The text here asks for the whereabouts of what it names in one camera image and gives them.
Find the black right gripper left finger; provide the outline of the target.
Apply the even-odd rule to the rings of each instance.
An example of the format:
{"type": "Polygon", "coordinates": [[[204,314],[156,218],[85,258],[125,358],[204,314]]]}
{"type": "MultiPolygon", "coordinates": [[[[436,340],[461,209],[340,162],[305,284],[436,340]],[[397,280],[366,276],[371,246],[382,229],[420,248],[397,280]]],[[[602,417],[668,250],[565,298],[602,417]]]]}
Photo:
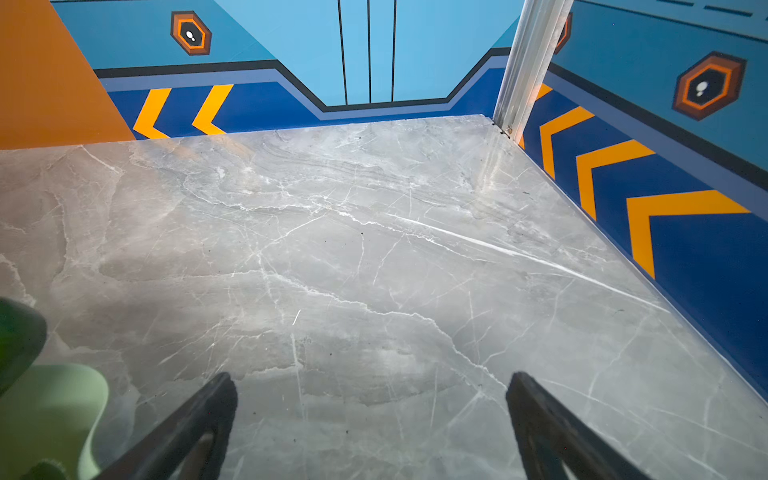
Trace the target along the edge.
{"type": "Polygon", "coordinates": [[[238,393],[226,372],[219,373],[99,479],[217,479],[236,416],[238,393]]]}

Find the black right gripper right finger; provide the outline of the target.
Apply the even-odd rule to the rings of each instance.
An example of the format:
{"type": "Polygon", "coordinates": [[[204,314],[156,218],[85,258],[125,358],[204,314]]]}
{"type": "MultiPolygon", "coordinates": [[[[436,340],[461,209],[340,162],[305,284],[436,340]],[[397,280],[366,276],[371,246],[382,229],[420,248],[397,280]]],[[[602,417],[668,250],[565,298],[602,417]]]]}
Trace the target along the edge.
{"type": "Polygon", "coordinates": [[[528,373],[512,375],[506,401],[529,479],[649,479],[528,373]]]}

